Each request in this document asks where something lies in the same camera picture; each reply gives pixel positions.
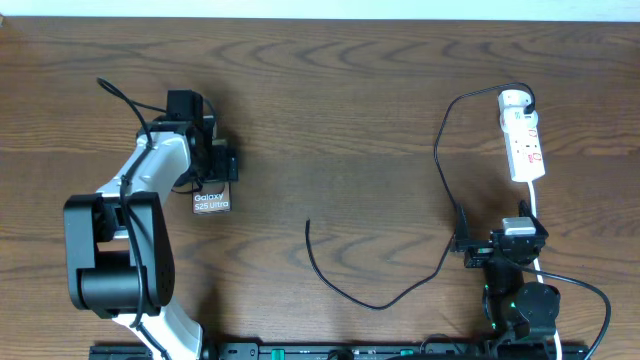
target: white backdrop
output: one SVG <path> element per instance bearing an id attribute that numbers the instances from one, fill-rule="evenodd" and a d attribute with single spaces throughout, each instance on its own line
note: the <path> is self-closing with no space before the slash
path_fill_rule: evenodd
<path id="1" fill-rule="evenodd" d="M 5 16 L 640 21 L 640 0 L 0 0 Z"/>

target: wooden table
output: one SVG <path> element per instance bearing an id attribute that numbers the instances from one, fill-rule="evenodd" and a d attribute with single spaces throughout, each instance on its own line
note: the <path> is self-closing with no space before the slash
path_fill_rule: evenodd
<path id="1" fill-rule="evenodd" d="M 543 269 L 590 282 L 613 304 L 596 358 L 640 357 L 640 25 L 592 23 L 8 18 L 0 28 L 0 357 L 86 359 L 133 336 L 69 301 L 62 206 L 112 177 L 134 145 L 131 110 L 95 84 L 164 106 L 167 89 L 210 97 L 238 146 L 233 211 L 165 206 L 175 296 L 218 338 L 419 341 L 489 331 L 483 275 L 451 255 L 455 218 L 432 160 L 456 96 L 510 81 L 535 90 L 551 236 Z M 474 232 L 528 198 L 508 176 L 497 93 L 461 102 L 441 161 Z M 145 112 L 150 120 L 154 114 Z M 565 340 L 590 344 L 596 295 L 562 293 Z"/>

